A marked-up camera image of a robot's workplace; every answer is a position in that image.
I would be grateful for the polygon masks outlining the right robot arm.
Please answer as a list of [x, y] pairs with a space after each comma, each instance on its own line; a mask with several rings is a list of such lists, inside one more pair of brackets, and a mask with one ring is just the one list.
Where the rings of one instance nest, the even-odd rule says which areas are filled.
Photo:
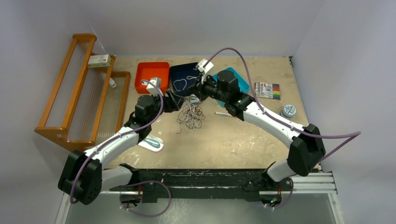
[[307, 176], [325, 155], [317, 126], [303, 126], [265, 109], [258, 100], [240, 90], [238, 79], [231, 71], [219, 72], [216, 79], [208, 75], [202, 81], [198, 77], [189, 90], [200, 101], [210, 97], [223, 102], [230, 115], [263, 129], [289, 149], [288, 157], [270, 166], [262, 177], [266, 189], [275, 189], [281, 180], [293, 175]]

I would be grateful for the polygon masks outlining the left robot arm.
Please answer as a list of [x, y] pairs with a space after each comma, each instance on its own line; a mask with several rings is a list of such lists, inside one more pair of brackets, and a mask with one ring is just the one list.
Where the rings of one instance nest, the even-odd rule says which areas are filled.
[[156, 95], [138, 97], [134, 111], [127, 122], [112, 137], [83, 152], [72, 151], [62, 170], [58, 189], [70, 197], [70, 203], [92, 203], [103, 190], [104, 168], [124, 151], [142, 142], [151, 132], [152, 123], [163, 113], [177, 112], [185, 97], [171, 90]]

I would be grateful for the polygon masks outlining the light blue stapler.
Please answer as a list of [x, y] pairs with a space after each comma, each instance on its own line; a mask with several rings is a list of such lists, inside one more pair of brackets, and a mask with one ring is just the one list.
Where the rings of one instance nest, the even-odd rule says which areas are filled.
[[200, 104], [201, 101], [199, 100], [199, 98], [195, 95], [190, 95], [190, 103], [192, 104]]

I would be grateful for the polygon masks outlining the dark blue tray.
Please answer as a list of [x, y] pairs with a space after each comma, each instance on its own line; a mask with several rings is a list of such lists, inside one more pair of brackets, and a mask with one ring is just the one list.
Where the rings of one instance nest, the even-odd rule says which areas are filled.
[[197, 64], [198, 62], [194, 62], [170, 67], [170, 84], [176, 95], [183, 97], [191, 95], [188, 88], [195, 83], [195, 79], [199, 76], [196, 69]]

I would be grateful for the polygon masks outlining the white red marker pen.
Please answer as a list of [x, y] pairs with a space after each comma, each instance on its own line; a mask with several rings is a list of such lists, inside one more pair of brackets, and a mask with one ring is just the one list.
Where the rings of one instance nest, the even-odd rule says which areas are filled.
[[231, 114], [228, 114], [228, 113], [223, 113], [223, 112], [215, 112], [215, 114], [216, 114], [216, 115], [219, 115], [219, 116], [232, 117], [232, 115], [231, 115]]

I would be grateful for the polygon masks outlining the orange tray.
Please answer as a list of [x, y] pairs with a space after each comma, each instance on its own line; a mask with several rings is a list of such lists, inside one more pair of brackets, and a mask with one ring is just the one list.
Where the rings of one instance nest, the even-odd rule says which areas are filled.
[[160, 90], [165, 93], [170, 87], [170, 64], [168, 62], [141, 62], [137, 66], [134, 87], [138, 94], [148, 94], [147, 85], [142, 80], [160, 78]]

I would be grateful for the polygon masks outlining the light blue tray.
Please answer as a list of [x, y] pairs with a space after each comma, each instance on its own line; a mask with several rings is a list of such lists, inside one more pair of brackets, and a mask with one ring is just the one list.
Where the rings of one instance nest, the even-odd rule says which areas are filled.
[[[234, 74], [234, 76], [238, 79], [240, 91], [243, 92], [243, 93], [248, 94], [249, 91], [250, 91], [249, 83], [247, 81], [245, 81], [245, 79], [234, 68], [228, 67], [225, 70], [230, 71], [230, 72], [232, 72]], [[216, 81], [218, 80], [217, 77], [218, 77], [218, 74], [215, 74], [213, 76], [213, 78]], [[217, 100], [217, 102], [222, 108], [225, 108], [225, 103], [224, 102], [218, 101], [218, 100]]]

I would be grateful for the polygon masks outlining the scissors blister pack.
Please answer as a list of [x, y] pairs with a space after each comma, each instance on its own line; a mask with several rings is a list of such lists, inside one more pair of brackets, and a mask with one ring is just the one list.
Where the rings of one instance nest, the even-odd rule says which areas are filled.
[[157, 153], [163, 149], [164, 142], [161, 138], [149, 134], [146, 138], [144, 138], [141, 142], [138, 143], [138, 146], [147, 149], [151, 152]]

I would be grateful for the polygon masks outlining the marker pen pack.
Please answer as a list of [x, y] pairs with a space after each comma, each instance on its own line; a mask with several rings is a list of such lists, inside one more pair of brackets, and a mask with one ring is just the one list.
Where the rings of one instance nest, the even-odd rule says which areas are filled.
[[280, 85], [256, 82], [254, 84], [255, 95], [258, 98], [281, 99]]

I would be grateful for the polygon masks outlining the wooden rack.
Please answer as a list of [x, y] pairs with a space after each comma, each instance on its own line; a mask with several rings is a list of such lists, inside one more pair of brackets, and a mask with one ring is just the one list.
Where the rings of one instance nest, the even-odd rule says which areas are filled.
[[[84, 151], [117, 132], [123, 123], [130, 73], [88, 68], [94, 34], [74, 34], [35, 132], [68, 151]], [[112, 88], [109, 79], [117, 86]]]

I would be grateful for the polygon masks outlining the small white red box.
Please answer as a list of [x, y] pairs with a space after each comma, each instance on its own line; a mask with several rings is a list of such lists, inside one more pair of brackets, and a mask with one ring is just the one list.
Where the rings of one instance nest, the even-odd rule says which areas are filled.
[[109, 67], [111, 65], [111, 56], [109, 54], [105, 55], [92, 55], [88, 60], [88, 68], [100, 68]]

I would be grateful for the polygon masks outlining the blue white round tin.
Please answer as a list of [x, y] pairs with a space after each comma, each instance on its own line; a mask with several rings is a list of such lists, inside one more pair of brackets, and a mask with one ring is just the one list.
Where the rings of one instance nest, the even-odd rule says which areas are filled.
[[297, 113], [297, 109], [293, 105], [285, 105], [283, 109], [280, 111], [280, 116], [286, 118], [286, 119], [291, 119], [293, 118]]

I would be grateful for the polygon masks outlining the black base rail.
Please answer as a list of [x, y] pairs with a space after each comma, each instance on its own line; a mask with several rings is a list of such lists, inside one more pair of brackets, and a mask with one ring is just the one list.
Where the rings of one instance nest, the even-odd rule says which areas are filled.
[[241, 199], [279, 205], [294, 189], [291, 178], [273, 181], [264, 168], [242, 169], [132, 169], [132, 179], [111, 191], [135, 192], [143, 203], [160, 198]]

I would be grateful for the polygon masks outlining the aluminium frame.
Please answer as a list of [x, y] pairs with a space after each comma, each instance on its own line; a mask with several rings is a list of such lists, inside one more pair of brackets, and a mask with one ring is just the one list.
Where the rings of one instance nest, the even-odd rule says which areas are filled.
[[58, 224], [342, 224], [332, 173], [291, 178], [294, 189], [279, 205], [241, 199], [171, 199], [143, 203], [135, 192], [102, 191], [89, 205], [63, 196]]

